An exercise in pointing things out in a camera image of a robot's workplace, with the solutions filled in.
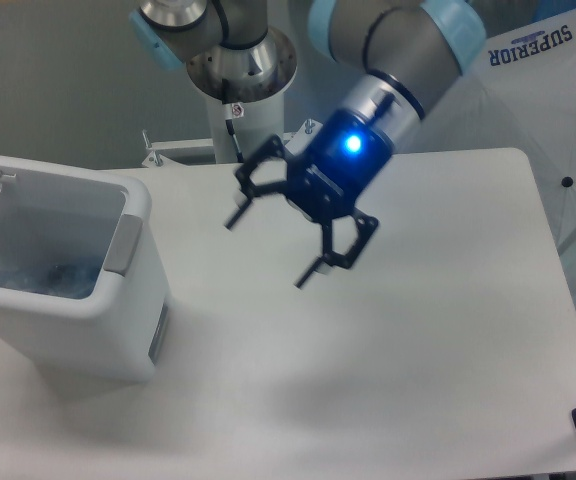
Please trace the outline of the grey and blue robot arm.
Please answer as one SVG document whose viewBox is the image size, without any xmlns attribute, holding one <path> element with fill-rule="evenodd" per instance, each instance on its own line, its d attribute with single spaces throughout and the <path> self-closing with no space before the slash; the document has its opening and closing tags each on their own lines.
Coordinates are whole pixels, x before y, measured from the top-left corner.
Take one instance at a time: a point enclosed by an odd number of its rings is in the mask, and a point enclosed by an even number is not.
<svg viewBox="0 0 576 480">
<path fill-rule="evenodd" d="M 362 71 L 329 119 L 291 153 L 283 96 L 291 41 L 264 1 L 143 1 L 130 23 L 163 68 L 184 68 L 204 96 L 215 158 L 235 163 L 238 208 L 279 194 L 322 231 L 312 271 L 349 269 L 378 227 L 357 200 L 463 75 L 486 40 L 466 1 L 316 1 L 313 46 Z"/>
</svg>

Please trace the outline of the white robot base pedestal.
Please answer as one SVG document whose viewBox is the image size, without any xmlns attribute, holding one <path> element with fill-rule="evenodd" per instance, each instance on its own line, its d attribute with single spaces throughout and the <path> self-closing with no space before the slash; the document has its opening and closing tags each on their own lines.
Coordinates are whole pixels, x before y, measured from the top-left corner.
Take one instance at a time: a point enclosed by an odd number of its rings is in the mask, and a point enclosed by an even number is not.
<svg viewBox="0 0 576 480">
<path fill-rule="evenodd" d="M 205 100 L 218 163 L 236 163 L 284 134 L 284 95 L 296 76 L 297 54 L 280 30 L 270 27 L 248 49 L 217 45 L 186 69 Z"/>
</svg>

